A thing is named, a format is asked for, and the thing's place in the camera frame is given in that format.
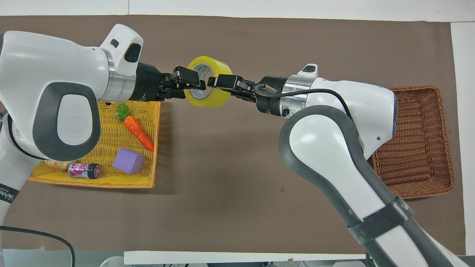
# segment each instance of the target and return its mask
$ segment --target black strap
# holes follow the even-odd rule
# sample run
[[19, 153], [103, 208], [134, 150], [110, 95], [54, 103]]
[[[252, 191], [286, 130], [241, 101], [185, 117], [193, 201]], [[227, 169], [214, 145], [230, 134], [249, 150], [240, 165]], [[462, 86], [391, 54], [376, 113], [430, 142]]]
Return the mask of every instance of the black strap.
[[365, 244], [378, 236], [403, 224], [414, 212], [402, 198], [396, 198], [391, 204], [366, 217], [361, 223], [348, 227], [358, 243]]

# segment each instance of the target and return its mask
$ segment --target packing tape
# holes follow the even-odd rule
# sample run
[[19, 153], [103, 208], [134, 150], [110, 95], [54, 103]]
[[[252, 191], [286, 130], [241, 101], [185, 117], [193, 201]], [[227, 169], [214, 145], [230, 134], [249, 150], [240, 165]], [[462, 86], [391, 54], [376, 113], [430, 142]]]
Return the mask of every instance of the packing tape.
[[[195, 58], [190, 62], [188, 68], [198, 72], [200, 80], [204, 80], [209, 72], [212, 72], [214, 77], [218, 77], [219, 74], [232, 74], [231, 69], [226, 63], [207, 56]], [[205, 95], [204, 91], [190, 89], [185, 90], [185, 96], [186, 99], [195, 106], [220, 107], [226, 103], [231, 93], [213, 88], [208, 95]]]

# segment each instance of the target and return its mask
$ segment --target toy carrot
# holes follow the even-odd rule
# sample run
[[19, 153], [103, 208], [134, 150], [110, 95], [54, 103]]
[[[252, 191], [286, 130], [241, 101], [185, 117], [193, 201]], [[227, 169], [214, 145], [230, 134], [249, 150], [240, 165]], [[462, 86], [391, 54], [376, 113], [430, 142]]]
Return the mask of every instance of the toy carrot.
[[129, 107], [126, 104], [119, 104], [115, 112], [118, 120], [123, 121], [125, 127], [131, 132], [148, 150], [153, 152], [153, 143], [147, 134], [143, 131], [142, 126], [135, 117], [130, 115]]

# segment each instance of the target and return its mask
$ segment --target purple foam block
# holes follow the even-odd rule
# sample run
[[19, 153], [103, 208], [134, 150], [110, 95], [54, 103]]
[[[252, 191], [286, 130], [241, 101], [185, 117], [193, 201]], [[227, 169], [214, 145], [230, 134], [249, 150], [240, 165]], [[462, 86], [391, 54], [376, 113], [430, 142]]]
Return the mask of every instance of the purple foam block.
[[145, 155], [121, 148], [115, 156], [112, 166], [129, 174], [139, 173], [144, 161]]

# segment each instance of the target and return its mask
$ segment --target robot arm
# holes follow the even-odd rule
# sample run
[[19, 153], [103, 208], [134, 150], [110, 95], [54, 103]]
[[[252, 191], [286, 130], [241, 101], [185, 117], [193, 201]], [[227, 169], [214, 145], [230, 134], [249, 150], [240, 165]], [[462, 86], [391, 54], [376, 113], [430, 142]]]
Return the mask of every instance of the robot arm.
[[221, 76], [208, 85], [288, 119], [279, 136], [284, 163], [322, 190], [378, 266], [467, 266], [414, 221], [407, 203], [367, 162], [396, 130], [397, 99], [390, 90], [318, 78], [315, 64], [258, 84]]
[[35, 33], [0, 35], [0, 225], [36, 165], [73, 161], [100, 136], [97, 101], [163, 101], [204, 90], [183, 67], [161, 73], [139, 61], [142, 38], [116, 25], [99, 47]]

